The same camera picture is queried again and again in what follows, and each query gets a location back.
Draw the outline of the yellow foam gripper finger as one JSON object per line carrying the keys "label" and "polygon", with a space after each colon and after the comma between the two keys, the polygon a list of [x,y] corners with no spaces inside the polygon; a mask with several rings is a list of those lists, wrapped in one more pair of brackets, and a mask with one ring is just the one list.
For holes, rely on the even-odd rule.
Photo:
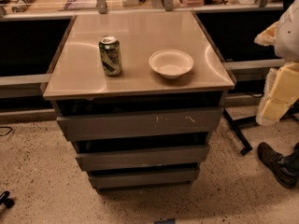
{"label": "yellow foam gripper finger", "polygon": [[285,63],[267,74],[256,122],[268,126],[279,122],[299,99],[299,63]]}
{"label": "yellow foam gripper finger", "polygon": [[276,30],[278,22],[274,22],[254,38],[254,42],[261,46],[274,46],[276,44]]}

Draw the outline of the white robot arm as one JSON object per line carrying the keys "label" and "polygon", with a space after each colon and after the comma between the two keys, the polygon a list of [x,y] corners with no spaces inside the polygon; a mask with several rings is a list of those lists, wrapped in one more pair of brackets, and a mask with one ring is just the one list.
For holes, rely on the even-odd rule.
{"label": "white robot arm", "polygon": [[299,0],[294,0],[254,42],[273,46],[275,54],[285,61],[279,69],[271,68],[266,76],[256,122],[267,126],[279,122],[299,99]]}

